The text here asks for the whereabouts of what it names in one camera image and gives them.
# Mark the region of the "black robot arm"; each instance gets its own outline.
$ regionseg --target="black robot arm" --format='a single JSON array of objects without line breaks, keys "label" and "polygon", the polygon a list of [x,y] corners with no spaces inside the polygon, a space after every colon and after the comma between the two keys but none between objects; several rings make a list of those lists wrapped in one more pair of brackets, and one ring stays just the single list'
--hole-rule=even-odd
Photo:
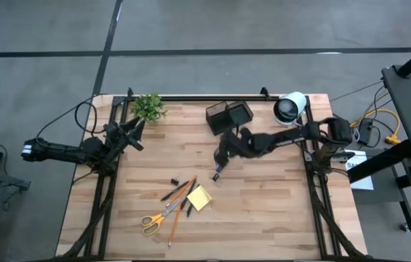
[{"label": "black robot arm", "polygon": [[[328,133],[320,130],[322,124],[327,124]],[[281,146],[288,146],[304,140],[315,140],[323,143],[323,146],[315,151],[312,157],[320,167],[323,167],[329,165],[331,157],[339,148],[344,148],[352,142],[349,122],[332,117],[320,122],[309,122],[302,127],[275,134],[252,134],[247,128],[243,128],[240,133],[240,138],[232,131],[227,131],[221,136],[220,145],[214,153],[217,164],[214,181],[220,177],[221,171],[229,163],[231,157],[261,157]]]},{"label": "black robot arm", "polygon": [[86,164],[93,172],[111,173],[114,171],[116,158],[131,145],[138,151],[143,147],[138,143],[142,136],[145,122],[135,118],[124,124],[111,122],[105,124],[105,143],[97,137],[87,138],[79,147],[49,143],[43,138],[34,138],[24,142],[21,154],[25,161],[35,162],[54,159],[74,164]]}]

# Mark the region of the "potted plant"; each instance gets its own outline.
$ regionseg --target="potted plant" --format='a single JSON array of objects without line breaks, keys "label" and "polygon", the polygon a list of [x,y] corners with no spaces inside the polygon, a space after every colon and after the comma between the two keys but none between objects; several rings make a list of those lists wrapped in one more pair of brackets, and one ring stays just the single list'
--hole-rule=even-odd
[{"label": "potted plant", "polygon": [[167,111],[163,110],[163,102],[157,94],[141,95],[135,100],[132,107],[134,116],[139,116],[140,119],[146,122],[155,122],[161,116],[165,117]]}]

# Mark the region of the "gray floor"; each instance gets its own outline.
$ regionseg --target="gray floor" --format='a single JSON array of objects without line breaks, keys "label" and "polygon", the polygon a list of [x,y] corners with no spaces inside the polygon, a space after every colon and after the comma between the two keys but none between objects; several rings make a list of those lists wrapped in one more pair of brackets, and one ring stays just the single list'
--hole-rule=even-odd
[{"label": "gray floor", "polygon": [[[0,52],[102,50],[114,3],[0,0]],[[113,49],[322,47],[411,47],[411,0],[126,0],[113,43]],[[267,87],[333,98],[378,81],[382,68],[410,57],[112,57],[102,92],[256,93]],[[54,254],[74,166],[23,162],[20,152],[45,123],[90,96],[99,63],[98,57],[0,58],[0,143],[9,150],[10,173],[33,181],[0,217],[0,261]],[[379,87],[337,100],[332,109],[354,120]],[[389,115],[378,118],[396,124]],[[81,136],[72,116],[43,134],[71,145]],[[403,129],[399,138],[406,138]],[[411,261],[411,233],[397,228],[404,221],[398,204],[359,205],[358,211],[370,255]]]}]

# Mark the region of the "wooden tabletop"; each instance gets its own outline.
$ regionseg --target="wooden tabletop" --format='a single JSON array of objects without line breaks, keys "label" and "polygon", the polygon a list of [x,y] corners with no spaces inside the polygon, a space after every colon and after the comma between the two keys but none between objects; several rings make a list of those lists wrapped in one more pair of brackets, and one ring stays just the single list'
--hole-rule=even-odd
[{"label": "wooden tabletop", "polygon": [[[108,121],[112,97],[94,99],[97,130]],[[315,120],[332,116],[327,95],[309,97]],[[247,103],[254,113],[253,120],[246,124],[252,132],[274,133],[284,129],[274,120],[274,103]],[[145,149],[136,151],[129,147],[122,155],[105,259],[319,258],[300,149],[291,145],[259,159],[235,157],[222,172],[222,178],[213,182],[212,155],[219,136],[212,134],[205,120],[205,108],[213,104],[216,102],[165,102],[166,118],[145,126],[141,142]],[[89,130],[93,122],[91,112]],[[78,166],[75,178],[88,172],[88,167]],[[155,235],[144,236],[140,219],[164,211],[160,199],[173,190],[170,179],[179,177],[182,183],[194,175],[209,192],[212,202],[200,212],[193,210],[189,218],[183,211],[171,248],[167,243],[175,211],[166,217]],[[366,253],[348,179],[339,173],[329,176],[335,220],[356,248]],[[96,182],[94,174],[72,187],[57,255],[68,250],[87,225]],[[332,253],[326,224],[324,233]]]}]

